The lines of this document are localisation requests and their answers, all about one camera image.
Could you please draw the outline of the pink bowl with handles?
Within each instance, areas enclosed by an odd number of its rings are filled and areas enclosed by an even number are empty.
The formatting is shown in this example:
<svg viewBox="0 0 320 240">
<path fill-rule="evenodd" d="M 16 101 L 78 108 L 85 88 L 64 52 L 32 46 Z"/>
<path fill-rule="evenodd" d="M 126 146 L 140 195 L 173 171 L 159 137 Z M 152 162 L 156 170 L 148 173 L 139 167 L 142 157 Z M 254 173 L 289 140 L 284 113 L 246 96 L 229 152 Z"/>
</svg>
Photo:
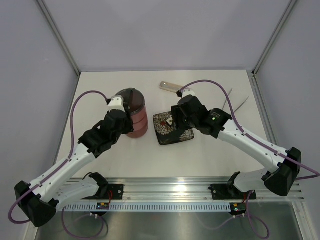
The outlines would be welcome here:
<svg viewBox="0 0 320 240">
<path fill-rule="evenodd" d="M 134 131 L 140 131 L 141 129 L 145 129 L 148 126 L 148 116 L 145 115 L 142 118 L 136 118 L 132 120 Z"/>
</svg>

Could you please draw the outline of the dark pink bowl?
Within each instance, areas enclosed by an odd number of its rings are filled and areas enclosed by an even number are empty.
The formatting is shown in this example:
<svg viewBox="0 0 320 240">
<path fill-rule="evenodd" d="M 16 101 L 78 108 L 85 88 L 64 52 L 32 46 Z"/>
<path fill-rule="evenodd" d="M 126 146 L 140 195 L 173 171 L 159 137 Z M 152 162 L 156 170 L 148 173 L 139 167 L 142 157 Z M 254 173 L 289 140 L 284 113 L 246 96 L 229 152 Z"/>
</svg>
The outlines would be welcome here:
<svg viewBox="0 0 320 240">
<path fill-rule="evenodd" d="M 146 125 L 145 127 L 139 130 L 134 130 L 133 132 L 129 132 L 128 134 L 126 134 L 126 136 L 132 139 L 141 138 L 146 134 L 146 132 L 148 131 L 148 128 L 149 128 L 148 125 Z"/>
</svg>

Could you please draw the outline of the grey transparent lid red handles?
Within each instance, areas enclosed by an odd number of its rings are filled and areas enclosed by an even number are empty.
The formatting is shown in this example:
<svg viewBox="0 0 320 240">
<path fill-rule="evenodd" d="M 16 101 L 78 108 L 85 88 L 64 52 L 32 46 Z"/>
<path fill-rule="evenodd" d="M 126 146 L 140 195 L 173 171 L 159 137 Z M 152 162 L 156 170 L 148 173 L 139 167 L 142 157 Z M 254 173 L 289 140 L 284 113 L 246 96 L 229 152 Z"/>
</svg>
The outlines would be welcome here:
<svg viewBox="0 0 320 240">
<path fill-rule="evenodd" d="M 124 109 L 130 114 L 136 114 L 145 106 L 144 95 L 135 88 L 126 88 L 119 91 L 116 96 L 123 98 Z"/>
</svg>

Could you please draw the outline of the metal food tongs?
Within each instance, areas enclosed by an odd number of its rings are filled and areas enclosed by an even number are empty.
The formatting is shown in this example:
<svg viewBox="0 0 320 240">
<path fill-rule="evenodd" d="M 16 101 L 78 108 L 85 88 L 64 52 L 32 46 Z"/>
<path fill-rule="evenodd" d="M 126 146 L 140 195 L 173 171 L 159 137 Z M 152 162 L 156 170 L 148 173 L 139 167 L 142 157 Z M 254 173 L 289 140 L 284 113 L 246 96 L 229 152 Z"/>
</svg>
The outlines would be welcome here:
<svg viewBox="0 0 320 240">
<path fill-rule="evenodd" d="M 250 98 L 249 96 L 244 96 L 243 94 L 233 93 L 233 88 L 231 88 L 228 93 L 228 98 L 232 103 L 232 108 L 234 113 L 236 113 Z"/>
</svg>

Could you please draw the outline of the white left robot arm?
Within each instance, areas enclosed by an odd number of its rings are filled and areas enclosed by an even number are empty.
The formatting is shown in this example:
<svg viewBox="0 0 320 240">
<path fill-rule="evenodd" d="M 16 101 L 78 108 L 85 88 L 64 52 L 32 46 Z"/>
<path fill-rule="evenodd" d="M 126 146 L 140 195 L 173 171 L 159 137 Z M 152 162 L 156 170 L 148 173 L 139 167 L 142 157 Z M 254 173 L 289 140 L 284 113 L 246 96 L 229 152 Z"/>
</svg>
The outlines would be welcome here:
<svg viewBox="0 0 320 240">
<path fill-rule="evenodd" d="M 103 120 L 87 130 L 71 145 L 70 154 L 57 162 L 41 176 L 27 183 L 20 181 L 14 187 L 16 202 L 27 216 L 23 223 L 35 227 L 47 224 L 64 207 L 87 197 L 103 199 L 108 194 L 108 182 L 94 173 L 69 187 L 64 184 L 79 170 L 96 160 L 115 145 L 121 135 L 133 131 L 127 105 L 121 95 L 106 100 L 107 113 Z"/>
</svg>

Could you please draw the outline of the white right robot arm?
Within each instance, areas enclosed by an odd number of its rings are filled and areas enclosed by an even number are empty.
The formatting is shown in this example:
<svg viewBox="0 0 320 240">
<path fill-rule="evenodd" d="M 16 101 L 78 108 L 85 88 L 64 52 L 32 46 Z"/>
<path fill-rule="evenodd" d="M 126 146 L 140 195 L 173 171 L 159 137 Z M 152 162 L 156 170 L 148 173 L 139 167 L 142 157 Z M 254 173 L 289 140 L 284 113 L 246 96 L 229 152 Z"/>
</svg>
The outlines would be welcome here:
<svg viewBox="0 0 320 240">
<path fill-rule="evenodd" d="M 177 92 L 180 101 L 171 107 L 172 126 L 176 130 L 196 129 L 243 151 L 263 169 L 251 172 L 235 172 L 222 186 L 212 184 L 209 189 L 213 199 L 239 200 L 250 191 L 267 189 L 286 197 L 300 173 L 302 153 L 295 147 L 285 149 L 259 136 L 241 130 L 235 117 L 222 109 L 207 110 L 194 92 L 187 88 Z"/>
</svg>

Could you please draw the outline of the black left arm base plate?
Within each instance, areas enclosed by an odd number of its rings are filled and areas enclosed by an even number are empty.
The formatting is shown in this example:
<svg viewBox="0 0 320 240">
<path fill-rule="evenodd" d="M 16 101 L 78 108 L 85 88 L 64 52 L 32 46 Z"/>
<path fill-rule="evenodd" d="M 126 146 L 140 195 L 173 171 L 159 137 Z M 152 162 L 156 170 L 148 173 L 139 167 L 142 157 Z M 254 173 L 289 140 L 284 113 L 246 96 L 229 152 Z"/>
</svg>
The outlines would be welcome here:
<svg viewBox="0 0 320 240">
<path fill-rule="evenodd" d="M 122 200 L 124 195 L 124 184 L 109 183 L 103 187 L 100 187 L 97 192 L 98 200 Z"/>
</svg>

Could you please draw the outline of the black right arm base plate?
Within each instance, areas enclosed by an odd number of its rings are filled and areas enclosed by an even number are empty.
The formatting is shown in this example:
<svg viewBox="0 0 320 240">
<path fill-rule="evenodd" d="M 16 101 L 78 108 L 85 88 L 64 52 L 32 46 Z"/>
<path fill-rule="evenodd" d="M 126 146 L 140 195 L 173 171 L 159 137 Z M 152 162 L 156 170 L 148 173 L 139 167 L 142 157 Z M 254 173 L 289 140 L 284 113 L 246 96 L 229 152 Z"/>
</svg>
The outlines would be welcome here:
<svg viewBox="0 0 320 240">
<path fill-rule="evenodd" d="M 211 184 L 208 189 L 211 192 L 213 200 L 244 200 L 249 195 L 248 192 L 241 192 L 234 186 L 226 183 L 214 183 Z"/>
</svg>

